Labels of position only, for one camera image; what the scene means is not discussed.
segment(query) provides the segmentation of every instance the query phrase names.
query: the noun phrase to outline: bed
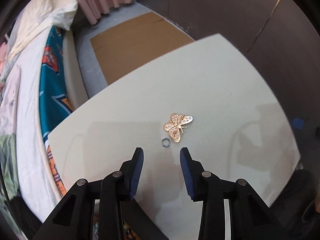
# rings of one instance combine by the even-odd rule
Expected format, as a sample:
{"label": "bed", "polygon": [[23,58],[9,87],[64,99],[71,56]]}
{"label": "bed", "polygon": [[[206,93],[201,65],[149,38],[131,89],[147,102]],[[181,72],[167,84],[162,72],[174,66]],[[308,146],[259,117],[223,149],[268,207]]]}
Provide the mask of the bed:
{"label": "bed", "polygon": [[[10,156],[1,149],[4,184],[40,222],[66,192],[47,135],[88,100],[70,30],[76,9],[76,0],[32,0],[13,27],[0,75],[0,132],[15,140]],[[8,210],[4,216],[18,238],[30,239]]]}

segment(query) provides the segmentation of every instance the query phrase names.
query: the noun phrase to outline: metal ring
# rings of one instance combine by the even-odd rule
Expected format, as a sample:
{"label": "metal ring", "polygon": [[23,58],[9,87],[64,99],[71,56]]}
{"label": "metal ring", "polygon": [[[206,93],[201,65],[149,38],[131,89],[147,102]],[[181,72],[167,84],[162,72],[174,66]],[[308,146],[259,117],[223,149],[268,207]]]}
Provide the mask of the metal ring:
{"label": "metal ring", "polygon": [[167,148],[167,147],[169,147],[171,145],[171,141],[170,141],[169,138],[165,137],[165,138],[162,138],[161,144],[162,144],[163,147]]}

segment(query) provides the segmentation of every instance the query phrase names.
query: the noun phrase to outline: metal screw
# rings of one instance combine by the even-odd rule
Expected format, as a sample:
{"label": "metal screw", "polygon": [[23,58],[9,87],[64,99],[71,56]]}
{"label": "metal screw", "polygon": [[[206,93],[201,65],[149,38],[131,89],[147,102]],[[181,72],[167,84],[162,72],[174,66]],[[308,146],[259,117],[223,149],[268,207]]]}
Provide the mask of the metal screw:
{"label": "metal screw", "polygon": [[238,183],[239,183],[241,186],[247,185],[247,181],[246,181],[245,179],[238,179]]}
{"label": "metal screw", "polygon": [[112,176],[114,176],[115,178],[119,178],[122,175],[121,171],[115,171],[114,173],[112,173]]}
{"label": "metal screw", "polygon": [[204,171],[201,173],[202,176],[204,176],[205,178],[209,178],[211,176],[211,172],[210,171]]}
{"label": "metal screw", "polygon": [[85,179],[78,179],[78,181],[77,181],[78,186],[82,186],[84,184],[85,184]]}

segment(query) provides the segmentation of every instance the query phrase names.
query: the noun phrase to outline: butterfly brooch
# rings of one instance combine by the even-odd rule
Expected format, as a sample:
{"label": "butterfly brooch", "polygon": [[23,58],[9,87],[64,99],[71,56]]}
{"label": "butterfly brooch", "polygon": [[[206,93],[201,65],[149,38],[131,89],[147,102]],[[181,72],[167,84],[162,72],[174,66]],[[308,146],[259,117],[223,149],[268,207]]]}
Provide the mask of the butterfly brooch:
{"label": "butterfly brooch", "polygon": [[173,113],[170,115],[170,121],[163,126],[163,129],[169,133],[169,136],[173,139],[174,142],[180,141],[180,129],[183,134],[182,128],[186,128],[184,124],[192,122],[192,116],[186,116],[184,114],[178,115]]}

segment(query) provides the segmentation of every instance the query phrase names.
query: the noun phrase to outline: cardboard box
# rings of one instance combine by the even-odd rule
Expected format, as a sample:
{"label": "cardboard box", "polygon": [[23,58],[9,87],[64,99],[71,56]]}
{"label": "cardboard box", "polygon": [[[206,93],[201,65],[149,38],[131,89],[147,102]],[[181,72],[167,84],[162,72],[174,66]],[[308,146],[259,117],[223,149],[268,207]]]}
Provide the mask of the cardboard box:
{"label": "cardboard box", "polygon": [[114,26],[91,39],[108,85],[193,40],[155,13]]}

